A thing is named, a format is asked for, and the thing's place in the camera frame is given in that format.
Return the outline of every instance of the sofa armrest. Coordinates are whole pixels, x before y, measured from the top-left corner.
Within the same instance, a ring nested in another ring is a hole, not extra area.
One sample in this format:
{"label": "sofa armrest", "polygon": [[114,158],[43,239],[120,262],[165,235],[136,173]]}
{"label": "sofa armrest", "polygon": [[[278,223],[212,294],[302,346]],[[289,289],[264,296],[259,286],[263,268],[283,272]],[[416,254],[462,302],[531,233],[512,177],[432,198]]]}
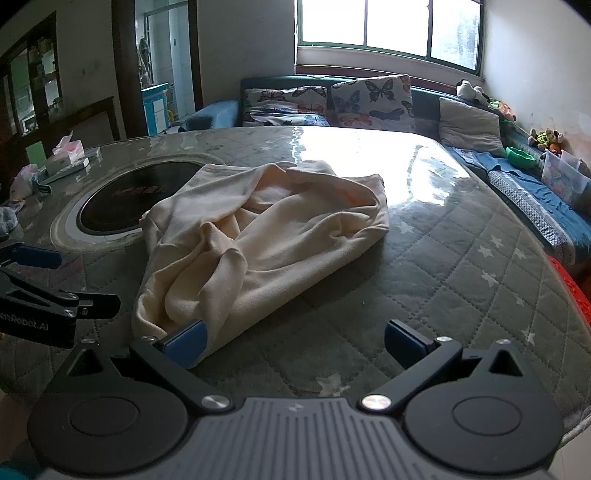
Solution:
{"label": "sofa armrest", "polygon": [[232,128],[238,121],[240,101],[220,100],[207,105],[188,117],[178,128],[179,132],[209,130],[212,128]]}

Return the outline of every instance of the blue cabinet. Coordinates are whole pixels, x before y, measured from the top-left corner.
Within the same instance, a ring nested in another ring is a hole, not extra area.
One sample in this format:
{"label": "blue cabinet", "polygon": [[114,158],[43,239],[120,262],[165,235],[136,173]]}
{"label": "blue cabinet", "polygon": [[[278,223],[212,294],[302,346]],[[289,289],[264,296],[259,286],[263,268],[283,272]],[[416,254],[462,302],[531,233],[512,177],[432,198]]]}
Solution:
{"label": "blue cabinet", "polygon": [[142,101],[148,124],[148,135],[158,135],[170,127],[166,91],[168,83],[154,85],[142,90]]}

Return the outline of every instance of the plush toy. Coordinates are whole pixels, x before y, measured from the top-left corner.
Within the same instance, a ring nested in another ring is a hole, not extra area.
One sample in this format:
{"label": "plush toy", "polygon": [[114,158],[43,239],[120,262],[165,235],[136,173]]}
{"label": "plush toy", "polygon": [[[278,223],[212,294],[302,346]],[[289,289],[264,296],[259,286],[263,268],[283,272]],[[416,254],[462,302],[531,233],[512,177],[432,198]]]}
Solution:
{"label": "plush toy", "polygon": [[473,87],[468,80],[462,80],[456,85],[457,97],[468,102],[478,102],[488,106],[491,99],[484,93],[482,87]]}
{"label": "plush toy", "polygon": [[530,136],[527,143],[530,146],[536,147],[541,151],[550,150],[553,154],[560,156],[562,153],[562,142],[564,135],[559,134],[556,130],[547,128],[545,132],[536,132],[534,128],[530,130]]}
{"label": "plush toy", "polygon": [[498,110],[500,113],[507,119],[513,122],[517,121],[517,117],[513,113],[513,110],[509,105],[505,102],[501,102],[500,100],[491,100],[488,105],[488,108],[492,108],[493,110]]}

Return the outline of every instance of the black cooktop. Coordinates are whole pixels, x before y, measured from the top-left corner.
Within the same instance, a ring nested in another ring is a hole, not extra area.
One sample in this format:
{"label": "black cooktop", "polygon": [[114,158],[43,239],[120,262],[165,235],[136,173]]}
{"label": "black cooktop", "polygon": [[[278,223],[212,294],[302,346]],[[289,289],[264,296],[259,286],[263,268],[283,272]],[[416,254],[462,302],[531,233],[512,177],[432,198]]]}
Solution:
{"label": "black cooktop", "polygon": [[133,230],[145,212],[177,193],[201,167],[188,161],[169,161],[124,173],[88,199],[78,212],[78,228],[88,235]]}

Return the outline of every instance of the window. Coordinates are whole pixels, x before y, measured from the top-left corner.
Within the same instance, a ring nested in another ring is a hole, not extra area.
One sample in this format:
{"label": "window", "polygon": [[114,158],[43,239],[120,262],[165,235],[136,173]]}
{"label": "window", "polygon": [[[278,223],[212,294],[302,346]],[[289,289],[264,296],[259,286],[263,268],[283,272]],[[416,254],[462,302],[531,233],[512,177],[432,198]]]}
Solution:
{"label": "window", "polygon": [[298,0],[299,45],[398,53],[477,73],[483,0]]}

